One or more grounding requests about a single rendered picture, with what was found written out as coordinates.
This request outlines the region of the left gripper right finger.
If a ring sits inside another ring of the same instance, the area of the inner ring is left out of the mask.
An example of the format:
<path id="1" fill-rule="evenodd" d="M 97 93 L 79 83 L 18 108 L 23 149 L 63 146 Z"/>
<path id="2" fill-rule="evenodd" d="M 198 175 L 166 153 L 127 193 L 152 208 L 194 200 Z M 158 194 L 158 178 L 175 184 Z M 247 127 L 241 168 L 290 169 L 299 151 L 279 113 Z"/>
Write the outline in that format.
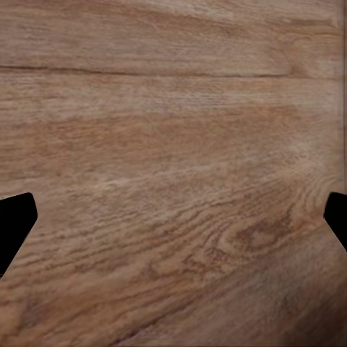
<path id="1" fill-rule="evenodd" d="M 347 195 L 330 192 L 324 218 L 347 250 Z"/>

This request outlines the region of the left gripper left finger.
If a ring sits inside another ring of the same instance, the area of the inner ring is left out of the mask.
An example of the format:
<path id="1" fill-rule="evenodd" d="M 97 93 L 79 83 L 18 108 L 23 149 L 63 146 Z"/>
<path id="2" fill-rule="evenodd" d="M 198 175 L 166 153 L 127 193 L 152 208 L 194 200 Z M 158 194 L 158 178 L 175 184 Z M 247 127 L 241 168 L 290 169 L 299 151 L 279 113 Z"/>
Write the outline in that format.
<path id="1" fill-rule="evenodd" d="M 30 192 L 0 200 L 0 280 L 37 219 Z"/>

